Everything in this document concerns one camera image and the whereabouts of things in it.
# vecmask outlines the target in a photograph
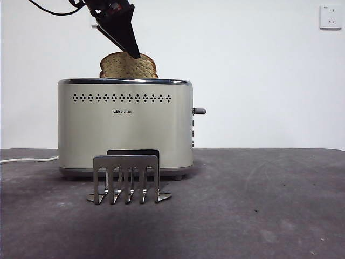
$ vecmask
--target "toaster logo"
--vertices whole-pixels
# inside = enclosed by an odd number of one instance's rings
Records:
[[[125,114],[128,114],[128,113],[132,113],[132,111],[120,111],[120,110],[113,110],[113,114],[121,114],[121,113],[125,113]]]

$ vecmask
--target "wall outlet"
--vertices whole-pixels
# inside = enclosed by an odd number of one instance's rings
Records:
[[[320,29],[342,28],[342,9],[340,5],[320,6]]]

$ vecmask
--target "toaster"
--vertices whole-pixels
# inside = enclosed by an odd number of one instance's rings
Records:
[[[64,79],[58,83],[59,168],[92,177],[93,158],[157,150],[161,176],[193,165],[192,83],[176,79]]]

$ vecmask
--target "toaster base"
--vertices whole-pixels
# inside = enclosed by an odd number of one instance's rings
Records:
[[[183,175],[186,175],[189,173],[189,171],[192,169],[192,166],[188,167],[180,167],[180,168],[162,168],[160,169],[160,176],[175,176],[177,180],[180,180]],[[93,177],[93,169],[83,169],[83,168],[62,168],[59,167],[61,174],[64,177],[67,178],[76,178],[76,177],[87,177],[92,178]],[[98,172],[99,177],[105,177],[105,170],[100,169]],[[118,177],[118,172],[114,172],[114,176]],[[154,176],[154,172],[151,170],[147,170],[147,176],[151,177]]]

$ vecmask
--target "bread crust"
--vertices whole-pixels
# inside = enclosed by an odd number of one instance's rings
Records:
[[[120,51],[120,52],[115,52],[115,53],[111,53],[111,54],[107,55],[106,57],[102,58],[102,60],[101,60],[101,62],[100,62],[100,67],[101,67],[102,71],[100,72],[99,77],[100,77],[100,78],[106,78],[106,77],[107,77],[106,72],[103,71],[103,69],[104,69],[104,62],[105,62],[105,60],[106,60],[107,58],[112,57],[112,56],[122,55],[122,54],[124,54],[124,53],[126,53],[126,52],[122,52],[122,51]],[[140,56],[146,57],[146,58],[151,62],[152,66],[154,67],[154,71],[155,71],[155,74],[154,74],[154,75],[155,75],[155,78],[158,78],[158,75],[157,75],[157,67],[156,67],[156,64],[155,64],[155,62],[153,61],[153,59],[151,59],[148,55],[145,55],[145,54],[140,54]]]

